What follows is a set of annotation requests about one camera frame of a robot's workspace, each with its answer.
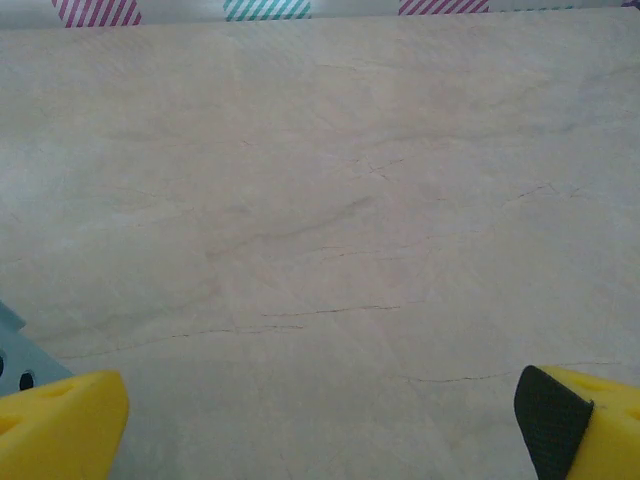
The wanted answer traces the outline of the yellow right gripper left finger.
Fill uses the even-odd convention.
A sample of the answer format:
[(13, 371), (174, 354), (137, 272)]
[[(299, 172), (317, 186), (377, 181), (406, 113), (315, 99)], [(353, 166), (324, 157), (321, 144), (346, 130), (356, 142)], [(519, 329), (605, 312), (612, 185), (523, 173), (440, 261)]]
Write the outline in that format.
[(3, 479), (106, 479), (129, 415), (121, 375), (97, 371), (1, 398)]

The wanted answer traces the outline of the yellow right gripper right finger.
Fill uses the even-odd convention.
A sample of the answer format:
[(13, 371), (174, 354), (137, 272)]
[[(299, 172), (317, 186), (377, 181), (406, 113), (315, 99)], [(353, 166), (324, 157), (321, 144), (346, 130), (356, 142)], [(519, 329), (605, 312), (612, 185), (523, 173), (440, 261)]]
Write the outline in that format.
[(524, 368), (514, 413), (539, 479), (637, 479), (639, 389), (557, 366)]

